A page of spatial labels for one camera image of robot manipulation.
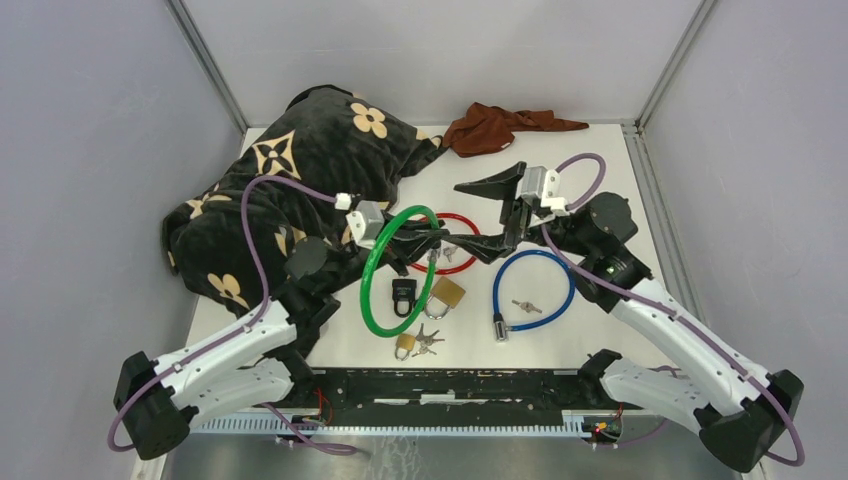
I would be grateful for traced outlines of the small brass padlock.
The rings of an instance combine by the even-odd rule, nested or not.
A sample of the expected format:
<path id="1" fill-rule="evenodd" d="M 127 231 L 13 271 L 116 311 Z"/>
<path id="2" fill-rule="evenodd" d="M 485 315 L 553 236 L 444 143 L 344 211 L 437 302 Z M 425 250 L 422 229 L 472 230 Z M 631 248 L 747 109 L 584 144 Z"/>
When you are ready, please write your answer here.
<path id="1" fill-rule="evenodd" d="M 416 338 L 414 335 L 401 333 L 396 337 L 394 356 L 398 361 L 406 361 L 414 351 Z"/>

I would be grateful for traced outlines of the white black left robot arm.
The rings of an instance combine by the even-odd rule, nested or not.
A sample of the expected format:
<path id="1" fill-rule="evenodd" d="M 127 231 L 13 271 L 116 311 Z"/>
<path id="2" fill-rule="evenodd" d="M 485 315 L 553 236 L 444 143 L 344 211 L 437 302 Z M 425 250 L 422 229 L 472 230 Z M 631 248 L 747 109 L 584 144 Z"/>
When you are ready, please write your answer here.
<path id="1" fill-rule="evenodd" d="M 334 274 L 324 247 L 301 241 L 289 264 L 292 279 L 266 294 L 229 327 L 180 350 L 149 359 L 143 352 L 122 365 L 107 433 L 114 452 L 142 460 L 178 446 L 195 427 L 258 404 L 307 404 L 315 384 L 297 347 L 338 309 L 333 288 L 312 276 Z"/>

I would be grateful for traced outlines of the black padlock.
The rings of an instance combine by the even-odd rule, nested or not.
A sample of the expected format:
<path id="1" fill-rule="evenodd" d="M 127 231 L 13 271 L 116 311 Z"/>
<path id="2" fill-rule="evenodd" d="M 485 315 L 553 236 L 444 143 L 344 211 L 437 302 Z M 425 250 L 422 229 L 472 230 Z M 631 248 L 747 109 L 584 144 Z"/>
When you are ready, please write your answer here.
<path id="1" fill-rule="evenodd" d="M 394 314 L 407 318 L 417 300 L 417 281 L 412 278 L 396 278 L 391 283 Z"/>

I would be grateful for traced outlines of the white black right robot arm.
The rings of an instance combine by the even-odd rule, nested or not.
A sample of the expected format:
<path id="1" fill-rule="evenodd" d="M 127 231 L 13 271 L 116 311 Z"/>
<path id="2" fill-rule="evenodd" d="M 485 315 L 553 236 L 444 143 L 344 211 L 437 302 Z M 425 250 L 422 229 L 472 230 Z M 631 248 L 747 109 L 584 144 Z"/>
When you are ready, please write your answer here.
<path id="1" fill-rule="evenodd" d="M 689 312 L 627 246 L 637 233 L 629 201 L 594 180 L 576 200 L 559 192 L 561 168 L 518 163 L 496 175 L 461 183 L 459 192 L 501 205 L 498 235 L 455 235 L 452 242 L 490 264 L 523 242 L 548 247 L 573 273 L 588 302 L 628 325 L 682 372 L 663 374 L 602 350 L 578 372 L 577 392 L 591 408 L 610 401 L 650 410 L 695 434 L 725 466 L 747 473 L 788 435 L 806 459 L 794 422 L 803 382 L 771 372 L 732 348 Z"/>

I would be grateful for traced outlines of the blue cable lock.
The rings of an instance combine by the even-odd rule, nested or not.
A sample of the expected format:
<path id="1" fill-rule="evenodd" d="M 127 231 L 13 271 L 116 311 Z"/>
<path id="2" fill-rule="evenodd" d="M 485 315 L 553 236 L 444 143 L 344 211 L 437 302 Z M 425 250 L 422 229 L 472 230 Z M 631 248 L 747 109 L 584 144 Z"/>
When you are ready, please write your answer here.
<path id="1" fill-rule="evenodd" d="M 508 269 L 516 263 L 518 260 L 527 257 L 540 257 L 550 260 L 554 262 L 564 273 L 567 279 L 567 296 L 565 297 L 563 303 L 552 313 L 543 316 L 541 319 L 525 322 L 517 325 L 510 325 L 505 319 L 501 312 L 500 307 L 500 287 L 503 281 L 503 277 L 505 276 Z M 494 331 L 494 339 L 496 342 L 506 342 L 508 340 L 508 336 L 510 332 L 524 332 L 539 329 L 541 327 L 547 326 L 552 323 L 554 320 L 560 318 L 571 306 L 573 300 L 576 296 L 576 281 L 574 275 L 572 273 L 569 265 L 560 259 L 554 253 L 544 251 L 541 249 L 533 249 L 533 250 L 524 250 L 518 253 L 513 254 L 508 257 L 498 268 L 491 289 L 491 303 L 492 303 L 492 324 Z"/>

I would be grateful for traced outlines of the blue cable lock keys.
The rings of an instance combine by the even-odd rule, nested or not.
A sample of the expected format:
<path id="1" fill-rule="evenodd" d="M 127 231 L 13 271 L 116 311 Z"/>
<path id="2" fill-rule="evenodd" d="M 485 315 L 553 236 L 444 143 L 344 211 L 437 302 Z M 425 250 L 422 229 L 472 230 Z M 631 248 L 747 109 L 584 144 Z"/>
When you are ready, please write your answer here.
<path id="1" fill-rule="evenodd" d="M 541 309 L 529 301 L 513 300 L 512 303 L 526 313 L 542 313 Z"/>

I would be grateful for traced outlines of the green cable lock keys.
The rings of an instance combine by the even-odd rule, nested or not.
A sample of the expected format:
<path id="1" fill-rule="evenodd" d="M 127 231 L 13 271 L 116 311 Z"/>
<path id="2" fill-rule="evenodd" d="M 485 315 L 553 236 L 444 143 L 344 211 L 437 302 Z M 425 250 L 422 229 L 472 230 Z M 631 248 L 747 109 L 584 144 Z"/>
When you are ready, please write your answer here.
<path id="1" fill-rule="evenodd" d="M 428 251 L 427 262 L 432 265 L 436 265 L 441 256 L 440 248 L 432 248 Z"/>

